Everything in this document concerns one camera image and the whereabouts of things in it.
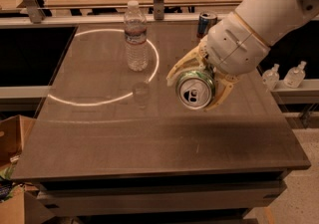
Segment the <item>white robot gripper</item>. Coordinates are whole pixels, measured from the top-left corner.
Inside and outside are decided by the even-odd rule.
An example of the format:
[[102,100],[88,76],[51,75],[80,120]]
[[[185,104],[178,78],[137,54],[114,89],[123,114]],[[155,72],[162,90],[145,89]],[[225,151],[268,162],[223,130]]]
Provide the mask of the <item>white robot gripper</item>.
[[234,12],[212,26],[199,44],[182,57],[168,72],[166,83],[171,87],[183,73],[203,71],[213,64],[215,97],[204,108],[206,112],[219,107],[230,95],[242,74],[253,71],[269,53],[270,48]]

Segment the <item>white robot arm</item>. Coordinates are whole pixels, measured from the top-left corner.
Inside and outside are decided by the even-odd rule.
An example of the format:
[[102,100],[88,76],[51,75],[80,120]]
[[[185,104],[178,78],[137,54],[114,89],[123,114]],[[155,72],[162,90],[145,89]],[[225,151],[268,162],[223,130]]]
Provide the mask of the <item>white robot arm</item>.
[[318,13],[319,0],[243,0],[171,68],[167,84],[186,108],[211,110],[272,46]]

